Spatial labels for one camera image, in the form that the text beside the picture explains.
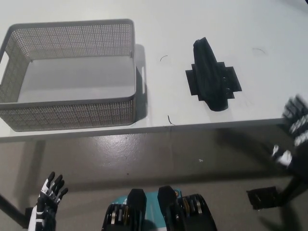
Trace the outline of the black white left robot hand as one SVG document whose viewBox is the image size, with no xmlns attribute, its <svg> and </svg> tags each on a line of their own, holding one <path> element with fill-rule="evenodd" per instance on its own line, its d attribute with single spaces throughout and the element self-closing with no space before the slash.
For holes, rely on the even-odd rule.
<svg viewBox="0 0 308 231">
<path fill-rule="evenodd" d="M 40 189 L 37 202 L 31 211 L 28 225 L 29 231 L 56 230 L 56 214 L 58 206 L 68 188 L 64 188 L 65 181 L 60 174 L 57 178 L 51 172 Z"/>
</svg>

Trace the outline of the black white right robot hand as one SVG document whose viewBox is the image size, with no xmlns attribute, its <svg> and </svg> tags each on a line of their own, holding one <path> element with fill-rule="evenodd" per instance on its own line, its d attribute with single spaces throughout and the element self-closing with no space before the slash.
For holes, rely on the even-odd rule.
<svg viewBox="0 0 308 231">
<path fill-rule="evenodd" d="M 275 144 L 271 158 L 286 168 L 303 164 L 308 159 L 308 104 L 300 95 L 290 98 L 282 114 L 286 131 L 293 139 L 294 153 Z"/>
</svg>

